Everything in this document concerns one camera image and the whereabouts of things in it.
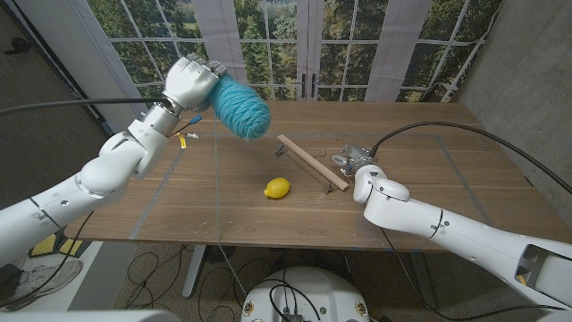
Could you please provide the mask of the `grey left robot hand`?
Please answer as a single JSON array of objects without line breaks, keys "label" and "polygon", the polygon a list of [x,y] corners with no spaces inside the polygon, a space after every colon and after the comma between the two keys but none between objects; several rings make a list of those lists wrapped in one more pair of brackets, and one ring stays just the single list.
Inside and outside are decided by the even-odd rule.
[{"label": "grey left robot hand", "polygon": [[226,74],[227,68],[218,61],[207,61],[196,53],[180,58],[165,77],[163,95],[174,106],[200,113],[210,106],[208,95]]}]

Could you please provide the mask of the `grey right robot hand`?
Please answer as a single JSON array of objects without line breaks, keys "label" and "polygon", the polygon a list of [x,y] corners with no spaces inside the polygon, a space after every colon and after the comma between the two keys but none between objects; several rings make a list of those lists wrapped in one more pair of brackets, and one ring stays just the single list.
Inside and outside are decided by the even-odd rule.
[{"label": "grey right robot hand", "polygon": [[371,151],[367,148],[346,144],[339,154],[331,156],[331,160],[343,174],[355,175],[361,167],[377,163],[377,157],[371,157],[370,153]]}]

